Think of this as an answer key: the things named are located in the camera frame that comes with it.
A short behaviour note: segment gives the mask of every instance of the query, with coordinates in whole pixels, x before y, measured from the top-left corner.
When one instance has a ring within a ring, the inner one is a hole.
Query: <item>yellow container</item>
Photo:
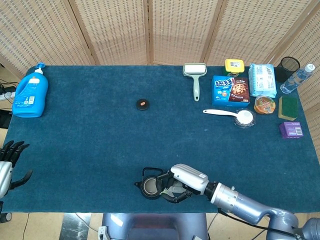
[[[240,59],[226,59],[225,71],[229,77],[237,77],[240,73],[245,71],[245,63]]]

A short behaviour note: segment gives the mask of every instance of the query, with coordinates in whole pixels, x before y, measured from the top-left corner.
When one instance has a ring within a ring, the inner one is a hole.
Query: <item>woven screen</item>
[[[2,58],[21,75],[37,62],[91,64],[62,1],[1,1],[0,29]]]
[[[275,59],[277,65],[285,56],[299,60],[301,66],[315,65],[313,75],[299,86],[298,91],[308,121],[313,144],[320,159],[320,12],[308,22],[282,55]]]
[[[207,61],[264,63],[311,0],[229,0]]]
[[[75,8],[97,64],[147,64],[143,0],[76,0]]]
[[[218,0],[153,0],[155,64],[200,62]]]

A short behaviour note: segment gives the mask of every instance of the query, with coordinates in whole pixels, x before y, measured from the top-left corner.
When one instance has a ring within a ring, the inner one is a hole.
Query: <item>purple box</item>
[[[279,128],[284,139],[298,139],[304,136],[298,121],[285,121]]]

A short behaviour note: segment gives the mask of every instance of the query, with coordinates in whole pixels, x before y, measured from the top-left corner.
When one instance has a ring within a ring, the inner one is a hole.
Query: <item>blue carpet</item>
[[[182,66],[47,66],[43,116],[12,117],[9,126],[6,142],[30,144],[13,180],[29,169],[33,175],[3,198],[3,210],[216,212],[205,196],[170,204],[147,200],[134,186],[143,167],[183,163],[263,204],[320,211],[320,166],[301,103],[300,139],[282,139],[278,100],[274,114],[257,114],[255,126],[241,129],[232,117],[202,113],[212,108],[211,80],[222,71],[207,68],[195,102],[193,80],[182,75]],[[146,111],[136,108],[141,98],[150,102]]]

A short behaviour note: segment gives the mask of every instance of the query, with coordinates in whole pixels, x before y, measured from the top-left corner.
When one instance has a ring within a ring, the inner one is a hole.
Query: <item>tile floor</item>
[[[0,67],[0,79],[7,82],[19,82],[19,79],[2,67]],[[11,104],[8,101],[0,101],[0,109],[10,107]],[[0,128],[0,146],[3,145],[6,134],[7,130]],[[296,215],[301,226],[303,226],[309,218],[320,218],[320,212],[297,213]],[[102,213],[91,214],[90,227],[97,230],[102,223],[102,217]],[[206,218],[208,227],[214,219],[209,229],[212,240],[250,240],[261,232],[260,229],[247,226],[221,214],[207,213]],[[35,212],[29,215],[28,213],[13,213],[10,222],[0,224],[0,240],[63,240],[60,239],[63,219],[64,213]],[[268,221],[268,218],[265,217],[259,225],[266,227]],[[89,229],[87,239],[97,240],[98,235],[95,231]],[[265,239],[265,232],[256,238],[256,240]]]

